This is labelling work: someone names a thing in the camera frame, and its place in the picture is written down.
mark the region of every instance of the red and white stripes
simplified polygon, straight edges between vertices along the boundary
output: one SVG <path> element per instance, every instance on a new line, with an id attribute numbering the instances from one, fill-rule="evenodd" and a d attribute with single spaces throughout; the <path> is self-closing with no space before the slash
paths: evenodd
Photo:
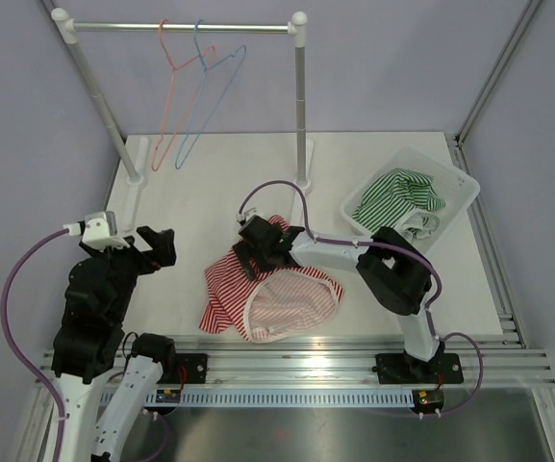
<path id="1" fill-rule="evenodd" d="M 270 223 L 288 224 L 279 216 Z M 336 311 L 343 288 L 315 268 L 276 269 L 247 279 L 230 249 L 205 270 L 209 303 L 200 328 L 217 334 L 234 325 L 252 342 L 270 342 L 308 331 L 328 320 Z"/>

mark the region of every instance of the metal floor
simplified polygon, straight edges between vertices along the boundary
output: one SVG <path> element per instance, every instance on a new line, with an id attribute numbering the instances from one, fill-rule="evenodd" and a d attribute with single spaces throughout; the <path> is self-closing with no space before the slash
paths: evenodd
<path id="1" fill-rule="evenodd" d="M 463 391 L 447 392 L 446 407 Z M 456 416 L 420 422 L 373 409 L 181 408 L 157 462 L 349 462 L 410 460 L 551 461 L 526 390 L 483 390 Z M 161 443 L 163 426 L 140 416 L 122 460 L 138 461 Z"/>

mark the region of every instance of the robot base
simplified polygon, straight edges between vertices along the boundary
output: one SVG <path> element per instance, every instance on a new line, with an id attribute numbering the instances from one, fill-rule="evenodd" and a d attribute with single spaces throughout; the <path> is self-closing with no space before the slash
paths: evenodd
<path id="1" fill-rule="evenodd" d="M 202 353 L 177 353 L 176 364 L 172 368 L 172 372 L 162 375 L 159 384 L 179 384 L 181 377 L 179 376 L 179 368 L 184 367 L 187 372 L 186 385 L 204 384 L 207 382 L 207 363 L 209 361 L 208 354 Z"/>
<path id="2" fill-rule="evenodd" d="M 464 382 L 459 355 L 439 353 L 428 363 L 407 353 L 380 353 L 375 355 L 377 378 L 381 385 L 438 385 Z"/>

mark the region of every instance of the rack pole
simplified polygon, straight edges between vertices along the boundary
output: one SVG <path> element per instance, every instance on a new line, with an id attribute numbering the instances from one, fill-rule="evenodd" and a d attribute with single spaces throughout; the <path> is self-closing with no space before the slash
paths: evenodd
<path id="1" fill-rule="evenodd" d="M 86 22 L 73 20 L 75 31 L 89 32 L 158 32 L 160 24 L 141 22 Z M 164 32 L 193 32 L 195 24 L 170 24 L 162 26 Z M 198 32 L 238 34 L 292 34 L 289 24 L 198 24 Z"/>
<path id="2" fill-rule="evenodd" d="M 296 72 L 296 183 L 307 185 L 307 124 L 305 121 L 305 42 L 307 41 L 307 15 L 295 13 L 292 25 L 296 28 L 294 42 Z"/>
<path id="3" fill-rule="evenodd" d="M 68 21 L 70 21 L 69 14 L 67 11 L 62 8 L 56 8 L 51 12 L 51 17 L 57 23 L 59 27 L 59 31 L 62 34 L 63 41 L 67 45 L 67 48 L 72 55 L 72 59 L 78 66 L 78 69 L 83 76 L 83 80 L 85 80 L 85 84 L 87 85 L 89 94 L 91 98 L 95 101 L 95 107 L 97 108 L 98 113 L 102 117 L 104 121 L 104 125 L 106 126 L 106 130 L 108 131 L 111 140 L 113 141 L 114 148 L 118 153 L 119 157 L 121 158 L 121 163 L 127 170 L 127 174 L 130 178 L 130 181 L 137 182 L 140 180 L 140 175 L 134 168 L 134 163 L 132 162 L 132 158 L 130 157 L 129 152 L 125 147 L 125 143 L 121 138 L 121 134 L 119 133 L 116 122 L 114 121 L 113 113 L 111 113 L 111 109 L 108 107 L 104 96 L 102 95 L 102 91 L 100 89 L 99 84 L 97 83 L 97 79 L 93 75 L 91 71 L 91 67 L 87 62 L 87 58 L 85 58 L 85 54 L 81 49 L 80 45 L 78 44 L 78 39 L 76 38 L 76 33 L 74 30 L 70 30 L 67 28 Z"/>

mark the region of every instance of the metal rail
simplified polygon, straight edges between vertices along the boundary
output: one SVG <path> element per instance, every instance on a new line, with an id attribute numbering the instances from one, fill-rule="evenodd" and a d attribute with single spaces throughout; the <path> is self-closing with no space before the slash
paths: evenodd
<path id="1" fill-rule="evenodd" d="M 74 30 L 78 32 L 158 32 L 159 23 L 141 22 L 88 22 L 74 20 Z M 164 32 L 193 32 L 195 24 L 164 24 Z M 198 33 L 238 33 L 238 34 L 288 34 L 288 24 L 198 24 Z"/>
<path id="2" fill-rule="evenodd" d="M 478 337 L 475 340 L 484 354 L 484 388 L 554 388 L 555 380 L 543 350 L 523 349 L 512 316 L 501 315 L 502 336 Z M 310 337 L 274 344 L 250 344 L 222 341 L 208 336 L 172 336 L 179 352 L 209 354 L 206 385 L 189 385 L 201 389 L 230 390 L 383 390 L 372 371 L 374 355 L 403 350 L 403 339 L 322 338 Z M 124 350 L 129 352 L 132 342 Z M 471 387 L 478 376 L 476 354 L 469 344 L 448 341 L 446 349 L 461 358 L 466 382 Z M 125 366 L 123 349 L 114 360 L 113 373 Z M 52 350 L 46 351 L 42 369 L 50 372 Z"/>
<path id="3" fill-rule="evenodd" d="M 152 390 L 146 397 L 145 407 L 172 407 L 171 402 L 158 398 L 158 389 Z M 100 405 L 106 406 L 113 398 L 116 386 L 107 387 L 102 393 Z M 387 388 L 381 390 L 242 390 L 232 388 L 192 388 L 186 387 L 185 393 L 177 407 L 412 407 L 414 399 L 410 390 Z"/>
<path id="4" fill-rule="evenodd" d="M 454 164 L 468 175 L 475 176 L 467 164 L 464 149 L 451 136 L 446 135 L 446 142 Z M 518 338 L 523 347 L 527 347 L 529 345 L 529 339 L 526 333 L 520 328 L 520 313 L 513 303 L 513 295 L 506 277 L 506 271 L 500 255 L 497 253 L 497 245 L 487 224 L 486 214 L 480 196 L 471 204 L 468 213 L 476 242 L 480 248 L 480 256 L 482 257 L 485 272 L 489 279 L 489 286 L 492 290 L 493 300 L 495 300 L 499 317 L 501 318 L 502 315 L 513 317 L 512 321 L 515 325 Z"/>
<path id="5" fill-rule="evenodd" d="M 529 30 L 532 22 L 536 18 L 543 1 L 544 0 L 529 0 L 527 5 L 521 12 L 515 28 L 504 44 L 501 53 L 499 53 L 499 56 L 497 57 L 497 60 L 495 61 L 495 64 L 493 65 L 492 70 L 487 77 L 487 80 L 476 96 L 476 100 L 469 110 L 469 114 L 467 114 L 465 122 L 459 130 L 459 134 L 457 135 L 457 143 L 460 147 L 463 146 L 463 143 L 471 132 L 473 125 L 476 123 L 478 116 L 482 114 L 483 109 L 487 106 L 487 103 L 494 93 L 499 80 L 501 79 L 506 68 L 512 61 L 512 58 L 514 57 L 518 46 L 522 42 L 523 37 L 525 37 L 525 33 Z"/>

